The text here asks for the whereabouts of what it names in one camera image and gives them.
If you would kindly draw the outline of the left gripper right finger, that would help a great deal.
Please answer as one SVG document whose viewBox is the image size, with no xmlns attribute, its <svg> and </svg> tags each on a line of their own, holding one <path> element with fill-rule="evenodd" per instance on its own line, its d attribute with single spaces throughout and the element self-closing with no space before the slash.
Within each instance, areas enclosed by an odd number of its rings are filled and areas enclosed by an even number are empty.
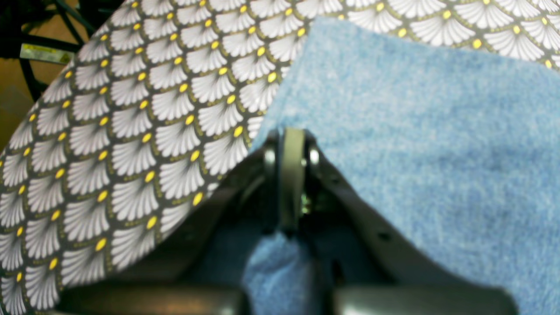
<svg viewBox="0 0 560 315">
<path fill-rule="evenodd" d="M 326 315 L 516 315 L 502 288 L 472 283 L 420 253 L 304 132 L 302 229 L 323 259 Z"/>
</svg>

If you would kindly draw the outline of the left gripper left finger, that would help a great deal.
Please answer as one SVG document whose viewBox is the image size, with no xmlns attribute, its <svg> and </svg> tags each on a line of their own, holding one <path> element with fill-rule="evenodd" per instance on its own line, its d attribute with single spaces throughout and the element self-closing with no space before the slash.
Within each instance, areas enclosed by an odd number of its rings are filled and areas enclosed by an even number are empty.
<svg viewBox="0 0 560 315">
<path fill-rule="evenodd" d="M 148 256 L 107 280 L 62 293 L 59 315 L 252 315 L 242 272 L 263 232 L 280 135 L 236 166 L 199 209 Z"/>
</svg>

